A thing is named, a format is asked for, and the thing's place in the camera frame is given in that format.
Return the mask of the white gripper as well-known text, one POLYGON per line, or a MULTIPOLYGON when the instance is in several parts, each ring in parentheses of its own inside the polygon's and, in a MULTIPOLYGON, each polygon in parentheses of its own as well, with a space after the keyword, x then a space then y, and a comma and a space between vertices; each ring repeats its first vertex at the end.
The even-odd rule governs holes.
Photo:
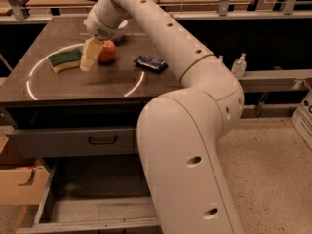
POLYGON ((94 38, 90 38, 84 43, 80 69, 82 71, 89 71, 103 48, 101 41, 111 40, 113 35, 117 32, 118 27, 111 28, 104 25, 99 20, 94 9, 91 9, 88 13, 87 18, 84 20, 84 25, 86 26, 87 32, 94 38))

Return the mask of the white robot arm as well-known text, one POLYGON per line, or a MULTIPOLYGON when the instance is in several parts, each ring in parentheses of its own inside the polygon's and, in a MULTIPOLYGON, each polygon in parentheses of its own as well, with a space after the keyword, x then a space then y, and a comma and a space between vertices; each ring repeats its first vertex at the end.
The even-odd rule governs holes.
POLYGON ((181 87, 146 104, 137 146, 163 234, 244 234, 216 144, 240 119, 237 78, 153 0, 98 0, 85 25, 100 40, 134 18, 181 87))

